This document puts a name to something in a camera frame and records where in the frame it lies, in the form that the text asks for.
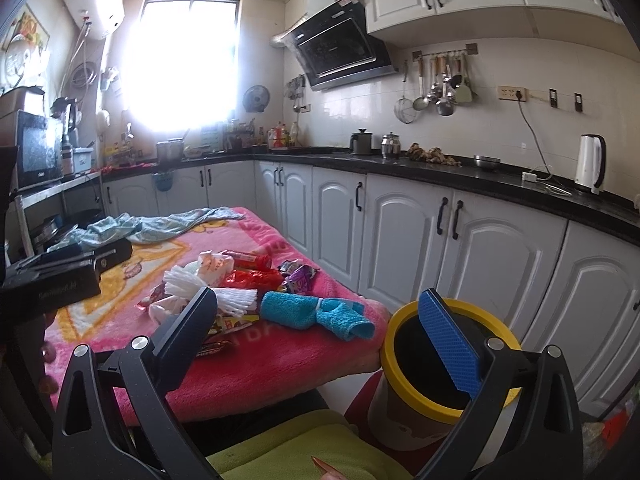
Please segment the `white plastic bag bundle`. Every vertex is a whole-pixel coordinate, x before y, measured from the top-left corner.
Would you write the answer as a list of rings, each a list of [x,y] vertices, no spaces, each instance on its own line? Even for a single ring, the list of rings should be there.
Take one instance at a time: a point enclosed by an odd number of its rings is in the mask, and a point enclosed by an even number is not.
[[[219,315],[242,318],[256,313],[256,289],[222,286],[233,270],[231,256],[220,252],[201,252],[186,266],[173,266],[164,272],[162,282],[150,293],[146,312],[152,321],[160,324],[169,315],[180,313],[202,288],[210,288],[216,295]]]

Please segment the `red crinkled wrapper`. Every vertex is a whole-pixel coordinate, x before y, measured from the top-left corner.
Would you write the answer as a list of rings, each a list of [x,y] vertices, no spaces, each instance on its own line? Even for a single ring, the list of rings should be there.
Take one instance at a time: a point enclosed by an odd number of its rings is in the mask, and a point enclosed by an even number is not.
[[[276,292],[284,282],[283,275],[273,266],[270,255],[224,250],[233,260],[233,270],[222,280],[221,286],[256,289],[260,294]]]

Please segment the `teal towel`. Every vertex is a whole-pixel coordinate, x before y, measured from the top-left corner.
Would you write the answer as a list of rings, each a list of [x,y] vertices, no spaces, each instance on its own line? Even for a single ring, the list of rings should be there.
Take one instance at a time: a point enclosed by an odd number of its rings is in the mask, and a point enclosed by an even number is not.
[[[372,339],[375,324],[364,315],[364,305],[343,298],[299,296],[267,292],[259,307],[262,320],[294,330],[319,325],[342,341]]]

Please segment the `purple snack wrapper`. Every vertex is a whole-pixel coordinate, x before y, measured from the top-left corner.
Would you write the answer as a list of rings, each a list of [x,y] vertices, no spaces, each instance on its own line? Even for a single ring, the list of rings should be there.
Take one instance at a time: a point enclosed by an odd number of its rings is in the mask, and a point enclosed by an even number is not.
[[[285,260],[278,271],[282,275],[282,290],[294,295],[309,295],[318,269],[302,260]]]

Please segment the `yellow rimmed trash bin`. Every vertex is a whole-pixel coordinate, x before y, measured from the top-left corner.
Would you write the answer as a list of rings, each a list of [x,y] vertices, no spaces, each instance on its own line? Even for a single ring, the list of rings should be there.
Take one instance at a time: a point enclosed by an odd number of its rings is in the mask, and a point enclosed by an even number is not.
[[[454,429],[470,396],[454,385],[415,301],[390,318],[381,364],[367,412],[369,430],[382,451],[417,474]]]

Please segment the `pink fleece blanket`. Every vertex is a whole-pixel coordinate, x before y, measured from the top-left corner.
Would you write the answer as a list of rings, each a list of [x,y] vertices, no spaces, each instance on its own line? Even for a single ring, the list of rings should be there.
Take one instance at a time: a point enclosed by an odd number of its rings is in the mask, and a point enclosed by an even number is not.
[[[94,351],[122,348],[138,335],[149,335],[155,323],[139,304],[160,284],[165,271],[185,266],[201,252],[231,249],[270,255],[274,264],[303,257],[275,228],[243,209],[241,220],[215,220],[173,240],[135,244],[131,258],[101,278],[99,296],[58,310],[44,339],[56,357],[44,368],[62,382],[78,344]],[[228,346],[195,359],[180,388],[167,400],[183,422],[239,414],[263,408],[326,382],[351,374],[374,372],[390,311],[363,299],[364,314],[375,325],[369,340],[341,341],[320,326],[292,330],[258,321],[228,337]]]

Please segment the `white lower cabinets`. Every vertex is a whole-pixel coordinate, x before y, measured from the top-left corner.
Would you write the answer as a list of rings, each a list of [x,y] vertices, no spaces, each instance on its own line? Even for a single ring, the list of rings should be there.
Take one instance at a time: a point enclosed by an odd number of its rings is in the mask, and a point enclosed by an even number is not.
[[[639,244],[442,185],[282,162],[148,169],[102,182],[111,216],[244,207],[363,296],[397,309],[427,287],[492,313],[524,347],[556,344],[583,412],[639,374]]]

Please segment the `green cushion seat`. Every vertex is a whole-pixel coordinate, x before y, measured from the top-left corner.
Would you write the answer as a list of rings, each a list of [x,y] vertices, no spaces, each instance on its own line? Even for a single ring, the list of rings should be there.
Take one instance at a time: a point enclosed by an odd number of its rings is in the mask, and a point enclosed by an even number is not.
[[[207,457],[225,479],[322,479],[320,460],[343,479],[410,479],[401,464],[360,439],[331,410],[299,415]]]

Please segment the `steel stock pot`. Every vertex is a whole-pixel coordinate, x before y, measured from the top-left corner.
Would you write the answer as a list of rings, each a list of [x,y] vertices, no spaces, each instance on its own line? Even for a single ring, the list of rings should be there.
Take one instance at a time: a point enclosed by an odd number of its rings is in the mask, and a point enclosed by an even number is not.
[[[156,144],[157,163],[169,165],[181,162],[184,153],[184,141],[181,138],[158,141]]]

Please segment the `steel bowl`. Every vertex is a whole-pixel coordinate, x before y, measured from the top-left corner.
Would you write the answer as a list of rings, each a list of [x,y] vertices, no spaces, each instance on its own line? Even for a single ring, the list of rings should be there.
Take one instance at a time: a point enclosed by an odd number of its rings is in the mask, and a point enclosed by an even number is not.
[[[483,170],[496,170],[501,165],[501,159],[484,155],[475,155],[474,165]]]

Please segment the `ginger pile on counter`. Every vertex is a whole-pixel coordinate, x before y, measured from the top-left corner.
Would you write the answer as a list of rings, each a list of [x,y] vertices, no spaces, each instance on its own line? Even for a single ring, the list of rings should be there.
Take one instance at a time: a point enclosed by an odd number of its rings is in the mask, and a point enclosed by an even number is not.
[[[460,167],[461,162],[450,155],[446,155],[440,148],[424,150],[419,144],[413,143],[406,151],[406,156],[413,162],[427,162],[428,164]]]

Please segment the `steel kettle pot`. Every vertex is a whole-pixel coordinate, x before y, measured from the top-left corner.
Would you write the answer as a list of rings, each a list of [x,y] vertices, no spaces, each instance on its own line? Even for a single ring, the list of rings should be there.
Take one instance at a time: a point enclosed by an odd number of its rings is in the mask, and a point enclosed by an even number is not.
[[[401,143],[398,134],[386,133],[382,136],[381,154],[384,159],[398,159],[401,153]]]

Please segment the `white electric kettle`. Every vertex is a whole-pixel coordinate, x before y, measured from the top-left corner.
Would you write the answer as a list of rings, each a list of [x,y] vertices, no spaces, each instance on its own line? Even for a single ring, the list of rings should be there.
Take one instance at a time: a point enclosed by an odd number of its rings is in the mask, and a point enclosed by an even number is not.
[[[600,134],[586,133],[580,137],[574,182],[598,195],[606,173],[606,142]]]

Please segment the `hanging strainer ladle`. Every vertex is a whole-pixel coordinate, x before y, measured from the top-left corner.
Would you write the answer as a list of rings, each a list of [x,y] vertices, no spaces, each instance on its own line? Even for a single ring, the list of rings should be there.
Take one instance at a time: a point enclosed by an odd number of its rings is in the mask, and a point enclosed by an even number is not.
[[[405,60],[402,64],[402,91],[400,99],[394,105],[394,114],[396,118],[405,125],[410,125],[418,118],[418,112],[413,108],[412,101],[406,96],[408,82],[409,66]]]

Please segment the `hanging utensils set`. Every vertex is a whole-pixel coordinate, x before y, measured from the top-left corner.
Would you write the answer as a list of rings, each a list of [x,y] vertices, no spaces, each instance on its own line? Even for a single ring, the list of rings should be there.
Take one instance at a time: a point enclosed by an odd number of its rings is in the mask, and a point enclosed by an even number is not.
[[[475,93],[471,88],[469,56],[476,54],[476,44],[431,54],[414,51],[412,60],[418,68],[419,95],[412,108],[417,112],[432,108],[440,117],[451,117],[458,106],[471,104]]]

